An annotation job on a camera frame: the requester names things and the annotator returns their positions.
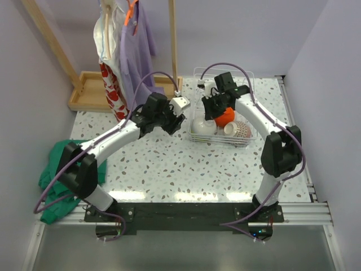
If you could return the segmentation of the plain white bowl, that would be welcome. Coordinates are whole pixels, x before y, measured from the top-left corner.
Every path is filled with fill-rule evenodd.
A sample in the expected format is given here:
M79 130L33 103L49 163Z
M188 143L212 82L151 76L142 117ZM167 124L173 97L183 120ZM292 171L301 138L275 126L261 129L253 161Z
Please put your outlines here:
M217 125L214 120L205 120L202 116L194 118L191 129L195 134L212 135L217 131Z

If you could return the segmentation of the brown patterned ceramic bowl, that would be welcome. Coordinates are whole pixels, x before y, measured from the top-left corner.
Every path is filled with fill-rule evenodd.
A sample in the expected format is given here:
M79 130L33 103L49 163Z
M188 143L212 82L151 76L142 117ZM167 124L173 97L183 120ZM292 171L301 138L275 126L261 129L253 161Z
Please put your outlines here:
M249 126L242 121L236 121L237 131L235 136L239 138L250 138L252 136L252 132Z

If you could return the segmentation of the pink white ceramic bowl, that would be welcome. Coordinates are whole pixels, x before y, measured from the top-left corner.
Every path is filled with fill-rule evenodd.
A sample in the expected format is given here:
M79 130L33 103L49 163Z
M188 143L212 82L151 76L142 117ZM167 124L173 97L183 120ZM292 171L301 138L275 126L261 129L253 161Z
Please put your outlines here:
M228 136L228 137L235 136L237 133L237 130L238 130L237 123L235 123L233 121L226 124L223 128L223 132L224 132L225 136Z

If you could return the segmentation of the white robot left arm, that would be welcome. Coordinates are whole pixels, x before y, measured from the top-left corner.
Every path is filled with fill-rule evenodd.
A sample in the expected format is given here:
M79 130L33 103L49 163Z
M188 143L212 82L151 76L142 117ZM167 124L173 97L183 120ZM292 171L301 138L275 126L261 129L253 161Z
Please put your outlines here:
M183 111L190 106L185 97L168 100L160 93L153 93L145 104L137 106L109 131L77 145L67 144L63 150L56 180L76 197L97 208L103 221L112 221L117 215L116 200L98 184L98 166L120 148L152 132L155 127L172 135L185 120Z

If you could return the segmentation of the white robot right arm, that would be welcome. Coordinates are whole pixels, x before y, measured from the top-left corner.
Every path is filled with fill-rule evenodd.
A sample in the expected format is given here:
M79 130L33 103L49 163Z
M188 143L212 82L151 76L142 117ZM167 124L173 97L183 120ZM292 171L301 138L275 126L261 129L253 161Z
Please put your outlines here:
M252 217L259 222L271 216L271 207L278 202L282 184L298 175L298 165L305 166L301 130L288 126L271 114L253 91L251 80L237 85L230 72L222 73L211 81L199 78L197 86L205 92L202 103L205 119L220 117L227 108L244 116L264 141L261 164L265 171L258 191L253 197Z

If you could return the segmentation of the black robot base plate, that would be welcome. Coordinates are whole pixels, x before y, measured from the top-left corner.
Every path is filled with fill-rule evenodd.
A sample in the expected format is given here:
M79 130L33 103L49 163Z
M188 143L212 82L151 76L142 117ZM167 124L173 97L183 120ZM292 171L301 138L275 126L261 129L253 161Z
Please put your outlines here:
M222 223L242 219L256 209L253 203L118 203L113 214L124 218L125 234L136 235L138 231L226 231L232 230ZM117 217L104 215L95 207L85 213L85 222L94 222L98 237L116 235L120 226ZM280 205L262 207L255 215L242 221L238 226L249 230L248 223L261 223L266 226L252 226L249 231L255 237L271 237L273 223L284 222Z

